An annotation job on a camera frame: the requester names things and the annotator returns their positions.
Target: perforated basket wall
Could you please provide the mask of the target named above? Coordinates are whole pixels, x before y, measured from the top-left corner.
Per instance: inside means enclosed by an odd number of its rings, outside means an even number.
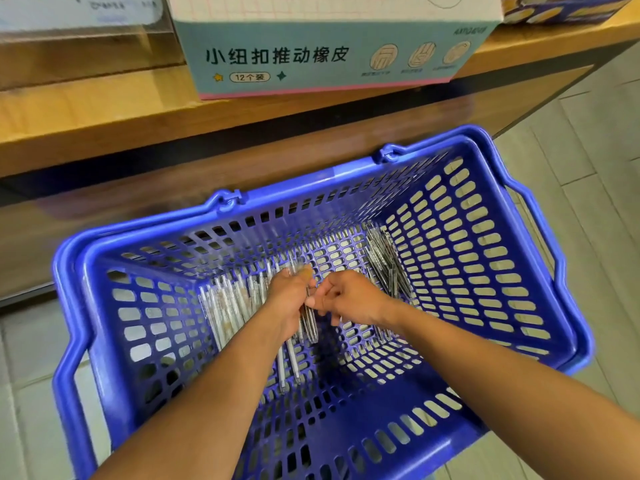
[[[416,307],[551,367],[576,355],[575,324],[467,137],[271,185],[229,207],[101,238],[78,258],[114,447],[217,353],[196,297],[202,282],[256,273],[265,255],[319,238],[307,256],[318,279],[361,269],[360,224],[370,219],[393,236]],[[369,327],[318,321],[320,342],[296,348],[303,384],[289,378],[280,395],[273,368],[236,479],[423,478],[484,434],[404,340],[380,345]]]

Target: blue plastic basket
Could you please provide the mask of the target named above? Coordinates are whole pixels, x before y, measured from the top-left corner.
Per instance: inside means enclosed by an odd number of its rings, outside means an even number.
[[[507,187],[524,197],[555,277]],[[338,230],[349,237],[308,259],[318,278],[357,268],[368,220],[396,240],[415,306],[567,373],[592,357],[593,338],[539,207],[508,175],[489,135],[461,127],[66,241],[54,278],[70,343],[53,386],[78,478],[97,468],[74,384],[86,350],[116,449],[217,353],[195,295],[214,269],[256,273],[261,257]],[[272,371],[234,478],[344,478],[347,470],[354,478],[423,478],[485,434],[402,339],[380,345],[368,327],[334,329],[326,319],[319,329],[318,344],[297,350],[304,384],[290,379],[279,395]]]

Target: hand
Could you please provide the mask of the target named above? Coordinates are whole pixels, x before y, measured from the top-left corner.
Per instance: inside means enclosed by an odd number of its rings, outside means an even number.
[[[300,307],[307,297],[307,287],[316,288],[311,266],[305,265],[299,272],[290,275],[288,269],[276,274],[267,293],[264,306],[270,308],[282,326],[282,341],[297,332],[300,323]]]
[[[356,271],[338,271],[327,276],[315,295],[305,304],[318,310],[322,316],[331,312],[331,325],[338,326],[340,317],[365,325],[388,326],[388,310],[393,299],[380,291],[363,274]]]

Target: tile floor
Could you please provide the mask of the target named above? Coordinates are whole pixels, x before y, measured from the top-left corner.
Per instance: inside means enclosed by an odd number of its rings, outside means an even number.
[[[578,379],[640,415],[640,44],[496,140],[536,195],[568,259],[570,289],[598,354]],[[514,195],[549,267],[527,209]],[[0,478],[70,480],[51,376],[68,335],[55,299],[0,311]],[[76,373],[96,455],[109,439],[88,361]],[[437,480],[535,480],[489,434],[436,472]]]

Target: person's left arm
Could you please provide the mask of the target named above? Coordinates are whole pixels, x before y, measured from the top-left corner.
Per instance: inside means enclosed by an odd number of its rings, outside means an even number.
[[[278,348],[298,329],[308,285],[315,287],[309,268],[278,273],[258,313],[93,479],[230,479]]]

